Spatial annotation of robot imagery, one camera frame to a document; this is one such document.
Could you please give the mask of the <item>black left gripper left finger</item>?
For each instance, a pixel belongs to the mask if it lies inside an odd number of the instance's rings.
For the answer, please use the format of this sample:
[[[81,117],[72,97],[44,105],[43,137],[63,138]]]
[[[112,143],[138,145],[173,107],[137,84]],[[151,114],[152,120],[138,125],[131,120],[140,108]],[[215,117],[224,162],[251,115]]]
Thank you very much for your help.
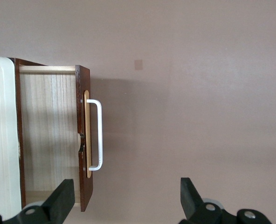
[[[74,181],[65,179],[42,203],[23,209],[0,224],[62,224],[75,204]]]

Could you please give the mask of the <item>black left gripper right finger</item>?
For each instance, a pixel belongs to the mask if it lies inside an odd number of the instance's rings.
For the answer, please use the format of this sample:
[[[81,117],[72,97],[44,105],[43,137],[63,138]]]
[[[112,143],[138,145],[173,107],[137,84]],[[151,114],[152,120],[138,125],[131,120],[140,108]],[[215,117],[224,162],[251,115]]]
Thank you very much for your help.
[[[186,216],[181,224],[270,224],[261,212],[241,209],[236,215],[227,212],[216,200],[203,200],[191,179],[180,180],[180,202]]]

